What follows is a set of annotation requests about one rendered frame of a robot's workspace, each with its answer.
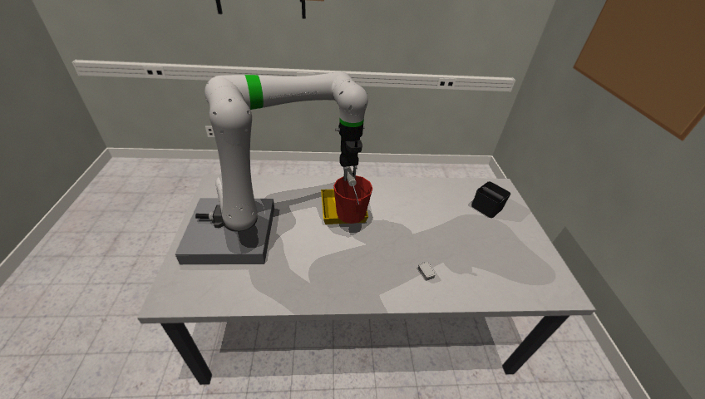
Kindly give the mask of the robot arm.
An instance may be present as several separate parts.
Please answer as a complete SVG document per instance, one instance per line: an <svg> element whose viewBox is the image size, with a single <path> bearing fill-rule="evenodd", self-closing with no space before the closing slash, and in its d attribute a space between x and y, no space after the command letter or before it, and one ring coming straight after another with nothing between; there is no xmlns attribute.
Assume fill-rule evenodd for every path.
<svg viewBox="0 0 705 399"><path fill-rule="evenodd" d="M205 86L205 98L221 168L215 181L219 204L209 214L195 217L235 232L253 227L258 219L250 171L251 110L334 100L340 123L358 127L364 122L368 103L366 91L344 71L313 76L215 76Z"/></svg>

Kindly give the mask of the red bucket with grey handle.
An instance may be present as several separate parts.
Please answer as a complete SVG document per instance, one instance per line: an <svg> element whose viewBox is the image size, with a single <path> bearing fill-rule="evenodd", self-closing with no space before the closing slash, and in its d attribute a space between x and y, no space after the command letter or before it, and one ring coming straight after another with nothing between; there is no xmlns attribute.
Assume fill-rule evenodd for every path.
<svg viewBox="0 0 705 399"><path fill-rule="evenodd" d="M334 195L337 215L341 221L356 224L365 218L372 194L370 181L361 176L353 176L350 166L347 166L347 181L338 179L334 184Z"/></svg>

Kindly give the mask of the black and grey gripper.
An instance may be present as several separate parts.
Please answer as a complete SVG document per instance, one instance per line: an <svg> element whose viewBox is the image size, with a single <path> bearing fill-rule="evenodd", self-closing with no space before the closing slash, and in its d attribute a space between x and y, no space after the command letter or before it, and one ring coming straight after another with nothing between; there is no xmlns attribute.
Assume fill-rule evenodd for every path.
<svg viewBox="0 0 705 399"><path fill-rule="evenodd" d="M356 169L358 165L358 152L362 151L362 142L360 137L362 136L362 131L365 129L363 124L358 127L348 127L340 123L338 129L339 135L341 136L341 155L340 155L340 165L344 168L344 181L347 181L347 166L353 166L353 176L356 179Z"/></svg>

